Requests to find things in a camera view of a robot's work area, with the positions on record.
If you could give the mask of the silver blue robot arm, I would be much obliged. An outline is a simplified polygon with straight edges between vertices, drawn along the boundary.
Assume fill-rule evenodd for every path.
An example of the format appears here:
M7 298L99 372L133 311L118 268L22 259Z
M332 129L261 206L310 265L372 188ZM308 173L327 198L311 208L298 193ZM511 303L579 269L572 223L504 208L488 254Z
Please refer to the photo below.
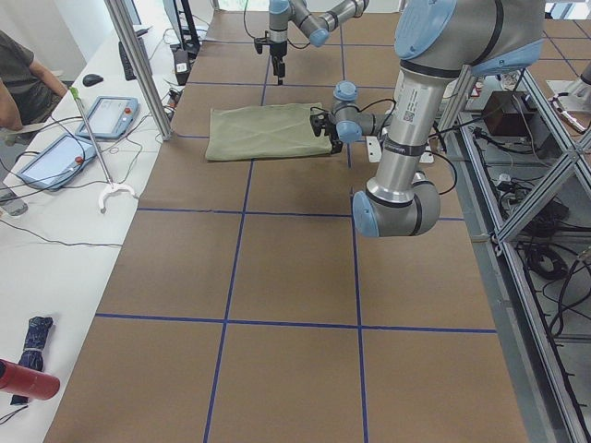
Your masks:
M360 18L368 8L369 1L346 0L331 10L320 15L313 14L306 1L276 0L268 7L269 28L263 37L254 40L258 54L264 46L270 47L273 75L277 83L283 84L287 55L288 25L290 22L308 38L315 47L321 47L330 37L330 33L350 18Z
M401 86L376 174L353 197L367 237L413 236L440 216L437 188L418 164L447 85L464 66L478 77L531 66L541 55L542 1L411 1L394 50Z

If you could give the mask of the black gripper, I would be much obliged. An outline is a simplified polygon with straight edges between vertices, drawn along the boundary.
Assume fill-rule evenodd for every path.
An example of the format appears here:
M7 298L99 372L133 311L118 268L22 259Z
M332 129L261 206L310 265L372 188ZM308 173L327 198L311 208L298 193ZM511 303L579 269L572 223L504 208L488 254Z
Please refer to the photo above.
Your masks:
M330 114L327 114L327 125L326 125L326 137L329 138L329 141L332 144L331 154L340 153L343 149L343 142L340 140L336 124L334 123L334 119Z
M277 78L277 84L283 85L285 77L285 63L283 58L287 55L287 41L273 42L270 47L273 75Z

